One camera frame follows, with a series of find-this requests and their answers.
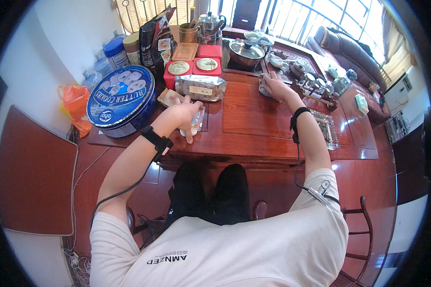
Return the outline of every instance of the blue cookie tin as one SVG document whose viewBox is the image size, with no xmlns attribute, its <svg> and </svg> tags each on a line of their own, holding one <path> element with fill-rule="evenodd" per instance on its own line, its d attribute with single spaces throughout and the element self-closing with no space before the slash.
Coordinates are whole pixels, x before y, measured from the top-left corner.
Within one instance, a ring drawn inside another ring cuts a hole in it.
<svg viewBox="0 0 431 287">
<path fill-rule="evenodd" d="M 144 66 L 125 66 L 107 75 L 93 90 L 86 114 L 110 137 L 130 135 L 144 127 L 155 111 L 155 79 Z"/>
</svg>

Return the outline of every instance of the white t-shirt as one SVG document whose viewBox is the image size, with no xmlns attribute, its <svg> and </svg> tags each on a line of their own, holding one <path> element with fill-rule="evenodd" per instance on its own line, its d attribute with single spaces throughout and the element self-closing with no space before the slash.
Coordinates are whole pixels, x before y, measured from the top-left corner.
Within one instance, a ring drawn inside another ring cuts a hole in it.
<svg viewBox="0 0 431 287">
<path fill-rule="evenodd" d="M 338 198 L 330 169 L 313 171 L 304 186 L 317 190 L 324 179 Z M 302 190 L 288 213 L 260 221 L 218 226 L 183 217 L 142 252 L 123 221 L 98 212 L 91 286 L 329 286 L 348 241 L 340 207 L 330 202 Z"/>
</svg>

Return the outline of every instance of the glass teapot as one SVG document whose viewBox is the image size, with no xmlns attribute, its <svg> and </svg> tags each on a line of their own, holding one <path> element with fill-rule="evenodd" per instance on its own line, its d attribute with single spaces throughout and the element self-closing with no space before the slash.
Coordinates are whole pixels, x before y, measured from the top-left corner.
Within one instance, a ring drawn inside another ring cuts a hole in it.
<svg viewBox="0 0 431 287">
<path fill-rule="evenodd" d="M 227 24 L 227 19 L 225 18 L 225 16 L 212 15 L 212 12 L 208 12 L 207 14 L 201 14 L 198 19 L 201 31 L 205 31 L 206 33 L 212 31 L 220 21 L 223 21 L 223 23 L 216 31 L 217 39 L 220 38 L 221 31 L 225 28 L 225 25 Z"/>
</svg>

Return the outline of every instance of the wooden chair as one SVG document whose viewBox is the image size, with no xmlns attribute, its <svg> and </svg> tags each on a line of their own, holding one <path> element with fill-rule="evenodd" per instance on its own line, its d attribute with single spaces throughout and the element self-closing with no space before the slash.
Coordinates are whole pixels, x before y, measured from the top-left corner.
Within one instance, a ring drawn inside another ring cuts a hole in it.
<svg viewBox="0 0 431 287">
<path fill-rule="evenodd" d="M 259 200 L 254 204 L 254 208 L 252 209 L 252 217 L 255 221 L 265 219 L 266 212 L 267 204 L 265 203 L 265 201 Z M 151 238 L 150 242 L 146 242 L 146 244 L 144 244 L 144 248 L 158 238 L 159 234 L 154 231 L 162 230 L 166 222 L 166 215 L 163 215 L 153 220 L 146 220 L 144 223 L 141 223 L 136 226 L 136 218 L 134 216 L 134 212 L 129 206 L 126 207 L 126 218 L 128 220 L 129 230 L 131 231 L 131 234 L 133 236 L 139 232 L 142 232 L 142 239 L 150 241 L 150 239 L 147 238 Z"/>
<path fill-rule="evenodd" d="M 336 287 L 364 286 L 364 284 L 362 284 L 360 282 L 360 280 L 361 280 L 362 275 L 364 274 L 365 270 L 367 269 L 367 266 L 369 264 L 370 255 L 372 254 L 372 245 L 373 245 L 373 241 L 374 241 L 374 230 L 372 228 L 372 221 L 370 221 L 370 217 L 369 217 L 369 214 L 367 212 L 367 208 L 365 206 L 365 196 L 361 196 L 360 202 L 361 202 L 361 208 L 360 209 L 347 210 L 346 208 L 343 208 L 341 212 L 343 213 L 343 218 L 345 220 L 346 220 L 347 214 L 362 213 L 365 217 L 365 220 L 367 221 L 367 226 L 369 228 L 368 231 L 349 232 L 348 233 L 349 235 L 356 235 L 356 234 L 368 234 L 369 235 L 369 250 L 367 252 L 367 255 L 359 255 L 359 254 L 352 254 L 352 253 L 346 253 L 346 255 L 345 255 L 346 257 L 349 257 L 349 258 L 364 260 L 365 261 L 364 266 L 362 267 L 361 273 L 359 273 L 359 276 L 356 279 L 352 278 L 347 273 L 340 271 L 337 279 L 331 284 L 331 286 L 336 286 Z"/>
</svg>

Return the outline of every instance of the red wooden table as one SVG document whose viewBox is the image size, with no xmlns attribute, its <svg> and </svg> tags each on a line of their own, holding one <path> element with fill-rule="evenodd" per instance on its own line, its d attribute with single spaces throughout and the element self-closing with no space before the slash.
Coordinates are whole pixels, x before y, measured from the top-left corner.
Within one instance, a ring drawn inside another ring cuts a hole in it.
<svg viewBox="0 0 431 287">
<path fill-rule="evenodd" d="M 242 38 L 242 31 L 224 30 L 224 36 Z M 327 77 L 318 56 L 303 47 L 278 39 L 275 49 L 305 56 L 310 65 Z M 262 62 L 264 72 L 270 71 Z M 248 169 L 288 169 L 297 163 L 297 145 L 289 130 L 291 114 L 287 107 L 258 91 L 258 74 L 225 69 L 222 78 L 228 82 L 225 99 L 206 102 L 206 116 L 193 144 L 186 143 L 178 130 L 170 138 L 174 147 L 162 158 L 165 169 L 175 169 L 183 161 L 204 156 L 214 165 L 241 163 Z M 157 94 L 164 84 L 157 81 Z M 339 99 L 338 108 L 330 113 L 327 107 L 315 100 L 304 99 L 313 110 L 332 116 L 339 148 L 329 151 L 332 160 L 378 158 L 375 139 L 367 116 L 357 109 L 354 87 Z M 164 107 L 157 103 L 153 121 Z M 140 135 L 136 132 L 124 138 L 109 138 L 92 128 L 88 142 L 97 145 L 127 147 Z"/>
</svg>

